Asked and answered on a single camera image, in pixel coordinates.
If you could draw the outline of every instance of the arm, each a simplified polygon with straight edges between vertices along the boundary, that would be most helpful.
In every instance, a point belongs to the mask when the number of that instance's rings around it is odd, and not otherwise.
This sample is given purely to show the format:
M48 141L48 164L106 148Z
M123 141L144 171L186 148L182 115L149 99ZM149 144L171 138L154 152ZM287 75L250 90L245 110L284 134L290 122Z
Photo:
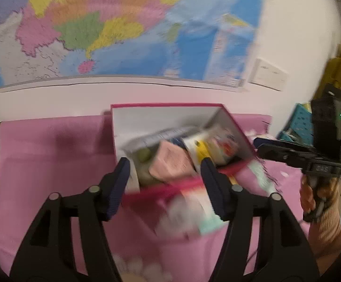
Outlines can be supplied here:
M309 244L317 259L320 273L324 273L341 252L341 224L339 214L338 180L331 179L329 186L318 190L319 197L328 197L329 208L322 214L319 222L311 223L309 229ZM302 178L301 206L304 212L315 209L313 191Z

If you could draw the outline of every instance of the pink cloth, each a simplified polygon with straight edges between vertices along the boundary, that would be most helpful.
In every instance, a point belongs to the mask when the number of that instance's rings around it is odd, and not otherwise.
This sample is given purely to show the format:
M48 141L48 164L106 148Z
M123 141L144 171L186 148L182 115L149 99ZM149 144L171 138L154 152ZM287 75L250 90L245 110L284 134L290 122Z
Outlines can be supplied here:
M243 130L267 132L271 117L235 115ZM0 265L9 273L15 254L32 219L52 192L63 196L79 194L113 170L112 127L110 115L61 117L2 122L0 126ZM297 217L301 173L298 169L267 162L269 173ZM245 169L241 182L255 191L255 176ZM147 223L146 207L120 208L104 223L107 239L120 273L136 268L136 274L159 282L208 281L220 252L226 228L204 236L159 240ZM258 219L254 220L249 255L258 244ZM76 265L85 272L77 227L72 220ZM255 258L247 272L254 268Z

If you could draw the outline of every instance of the blue basket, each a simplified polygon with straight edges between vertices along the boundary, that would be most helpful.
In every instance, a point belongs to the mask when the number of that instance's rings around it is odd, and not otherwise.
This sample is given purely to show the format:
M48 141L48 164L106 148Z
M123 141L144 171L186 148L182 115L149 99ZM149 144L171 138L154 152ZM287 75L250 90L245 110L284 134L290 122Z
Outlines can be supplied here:
M313 145L313 124L311 122L311 113L301 104L296 105L292 117L282 132L279 133L278 139L294 141L287 132L296 133L301 138L303 144Z

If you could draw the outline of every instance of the open box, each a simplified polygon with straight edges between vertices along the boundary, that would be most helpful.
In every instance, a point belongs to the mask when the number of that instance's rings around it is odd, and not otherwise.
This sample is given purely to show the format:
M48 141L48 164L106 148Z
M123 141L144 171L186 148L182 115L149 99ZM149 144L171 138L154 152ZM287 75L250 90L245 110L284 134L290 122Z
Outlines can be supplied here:
M114 104L111 112L117 161L121 157L128 156L124 148L134 138L176 127L197 126L208 129L215 124L232 132L239 144L237 156L241 158L238 162L219 168L220 172L234 175L256 156L252 144L222 104ZM173 195L181 189L202 184L199 175L185 177L169 184L151 186L140 191L137 184L128 182L123 202L148 199L159 194L163 197L164 194Z

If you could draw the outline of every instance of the colorful map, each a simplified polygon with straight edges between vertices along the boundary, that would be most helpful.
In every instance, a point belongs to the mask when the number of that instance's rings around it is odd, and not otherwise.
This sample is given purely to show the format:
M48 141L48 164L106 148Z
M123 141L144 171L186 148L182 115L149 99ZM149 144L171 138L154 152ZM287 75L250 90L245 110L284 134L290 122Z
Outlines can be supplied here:
M0 0L0 87L141 75L237 87L262 0Z

